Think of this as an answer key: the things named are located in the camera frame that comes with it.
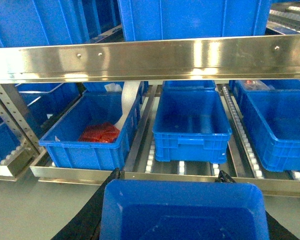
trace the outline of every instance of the shelving unit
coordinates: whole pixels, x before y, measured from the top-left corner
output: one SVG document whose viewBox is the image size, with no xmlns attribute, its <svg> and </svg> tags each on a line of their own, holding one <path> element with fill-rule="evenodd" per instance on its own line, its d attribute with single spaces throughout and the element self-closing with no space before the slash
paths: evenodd
<svg viewBox="0 0 300 240">
<path fill-rule="evenodd" d="M 268 23 L 268 31 L 296 32 L 276 22 Z M 99 185 L 110 174 L 103 170 L 53 167 L 46 150 L 38 146 L 38 138 L 27 124 L 27 106 L 12 84 L 202 78 L 214 79 L 217 83 L 233 129 L 227 163 L 154 159 L 152 126 L 161 86 L 152 85 L 123 169 L 125 178 L 214 182 L 219 171 L 225 170 L 237 182 L 256 184 L 265 195 L 300 197 L 300 172 L 277 173 L 262 168 L 227 85 L 228 80 L 234 79 L 300 79 L 300 34 L 146 42 L 121 42 L 122 39 L 121 27 L 116 27 L 90 44 L 0 48 L 0 113 L 22 139 L 16 153 L 18 157 L 7 166 L 0 165 L 1 180 L 16 181 L 29 165 L 41 182 Z"/>
</svg>

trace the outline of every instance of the metal frame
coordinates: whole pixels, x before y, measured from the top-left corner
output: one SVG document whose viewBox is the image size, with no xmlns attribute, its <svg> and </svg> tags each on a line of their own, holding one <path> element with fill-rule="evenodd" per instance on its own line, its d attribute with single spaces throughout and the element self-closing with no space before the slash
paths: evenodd
<svg viewBox="0 0 300 240">
<path fill-rule="evenodd" d="M 198 162 L 196 168 L 206 168 L 206 174 L 198 174 L 193 171 L 193 163 L 184 161 L 179 162 L 152 162 L 151 164 L 158 165 L 159 170 L 151 166 L 151 170 L 147 171 L 149 159 L 151 156 L 152 144 L 152 123 L 153 116 L 155 115 L 155 95 L 159 94 L 160 88 L 154 86 L 150 90 L 149 98 L 144 107 L 143 115 L 140 120 L 140 127 L 137 130 L 132 148 L 127 158 L 127 165 L 125 167 L 125 178 L 132 180 L 156 180 L 156 181 L 190 181 L 190 182 L 214 182 L 216 176 L 210 172 L 209 164 L 206 162 Z M 234 118 L 231 114 L 231 106 L 226 98 L 222 96 L 222 103 L 226 109 L 230 121 L 233 123 Z M 265 195 L 270 196 L 289 196 L 300 198 L 300 181 L 294 180 L 292 176 L 287 173 L 270 173 L 265 169 L 262 170 L 264 178 L 255 178 L 251 174 L 253 172 L 253 165 L 249 164 L 247 154 L 243 151 L 244 147 L 241 142 L 236 142 L 235 139 L 240 139 L 240 133 L 234 132 L 234 137 L 229 141 L 228 164 L 218 165 L 215 169 L 222 169 L 228 173 L 236 182 L 239 183 L 252 183 L 257 185 Z M 139 146 L 141 139 L 143 139 L 143 148 L 133 147 Z M 187 168 L 187 170 L 180 171 L 180 167 Z M 52 161 L 45 151 L 31 164 L 30 166 L 33 174 L 39 177 L 40 182 L 53 182 L 53 183 L 69 183 L 69 184 L 87 184 L 87 185 L 100 185 L 110 174 L 111 171 L 105 170 L 87 170 L 87 169 L 71 169 L 53 167 Z"/>
<path fill-rule="evenodd" d="M 268 29 L 278 34 L 288 31 L 271 22 Z M 99 44 L 0 48 L 0 84 L 170 79 L 215 79 L 217 83 L 224 83 L 232 79 L 300 79 L 300 34 L 104 43 L 114 39 L 121 41 L 118 40 L 121 33 L 119 26 L 93 39 L 93 43 Z M 218 87 L 224 93 L 222 101 L 235 129 L 234 137 L 228 143 L 228 164 L 200 163 L 194 171 L 194 166 L 184 161 L 154 161 L 152 111 L 155 97 L 160 96 L 160 88 L 154 86 L 127 158 L 126 179 L 214 182 L 222 169 L 239 183 L 258 185 L 265 195 L 300 197 L 300 172 L 267 172 L 259 166 L 255 155 L 250 156 L 246 145 L 249 139 L 241 131 L 238 108 L 227 93 L 227 87 Z M 0 85 L 0 94 L 2 89 L 8 88 Z M 11 119 L 10 127 L 37 148 L 37 139 L 29 138 L 24 126 L 13 116 L 11 106 L 4 103 L 7 98 L 13 99 L 13 95 L 10 91 L 5 91 L 4 95 L 5 98 L 0 97 L 0 108 L 7 116 L 5 121 Z M 15 107 L 18 114 L 22 112 L 23 107 Z M 147 143 L 140 148 L 142 141 Z M 26 153 L 20 151 L 16 156 Z M 2 175 L 6 175 L 2 179 L 16 179 L 10 173 L 22 172 L 13 170 L 12 163 L 17 163 L 16 159 L 18 157 L 7 166 L 0 166 Z M 41 182 L 99 185 L 110 174 L 110 171 L 102 170 L 53 167 L 45 150 L 30 168 Z M 256 169 L 262 172 L 261 177 L 256 174 Z"/>
<path fill-rule="evenodd" d="M 0 85 L 0 116 L 20 140 L 0 163 L 0 180 L 17 181 L 39 155 L 38 138 L 26 119 L 32 118 L 27 105 L 13 85 Z"/>
<path fill-rule="evenodd" d="M 300 79 L 300 34 L 0 48 L 0 84 Z"/>
</svg>

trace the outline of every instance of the white paper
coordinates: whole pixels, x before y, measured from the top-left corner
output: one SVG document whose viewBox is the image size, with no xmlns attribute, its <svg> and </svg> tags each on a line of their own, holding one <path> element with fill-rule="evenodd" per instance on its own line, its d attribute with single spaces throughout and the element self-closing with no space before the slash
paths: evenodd
<svg viewBox="0 0 300 240">
<path fill-rule="evenodd" d="M 122 104 L 122 116 L 119 121 L 114 125 L 120 131 L 122 130 L 125 121 L 128 117 L 128 114 L 134 104 L 139 86 L 140 81 L 126 81 L 123 85 L 122 96 L 121 96 L 121 104 Z"/>
</svg>

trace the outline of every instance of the perforated metal post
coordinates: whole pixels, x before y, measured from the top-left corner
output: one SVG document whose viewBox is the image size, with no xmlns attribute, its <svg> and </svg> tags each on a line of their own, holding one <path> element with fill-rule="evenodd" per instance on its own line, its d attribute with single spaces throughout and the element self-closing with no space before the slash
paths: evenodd
<svg viewBox="0 0 300 240">
<path fill-rule="evenodd" d="M 40 126 L 35 123 L 30 110 L 13 84 L 0 84 L 0 116 L 19 138 L 21 145 L 32 148 L 35 155 L 38 155 L 39 139 L 27 121 L 31 121 L 32 127 L 38 130 Z"/>
</svg>

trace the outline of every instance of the white item in bin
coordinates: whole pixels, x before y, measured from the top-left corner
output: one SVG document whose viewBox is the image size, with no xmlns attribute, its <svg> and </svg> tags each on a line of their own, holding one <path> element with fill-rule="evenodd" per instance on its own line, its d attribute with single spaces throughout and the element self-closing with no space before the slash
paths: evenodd
<svg viewBox="0 0 300 240">
<path fill-rule="evenodd" d="M 104 85 L 104 88 L 107 92 L 122 92 L 120 84 L 114 82 Z"/>
<path fill-rule="evenodd" d="M 140 81 L 124 82 L 121 96 L 122 116 L 120 117 L 119 121 L 114 125 L 120 131 L 124 126 L 128 114 L 136 100 L 140 83 Z"/>
<path fill-rule="evenodd" d="M 241 80 L 246 90 L 270 90 L 261 80 Z"/>
</svg>

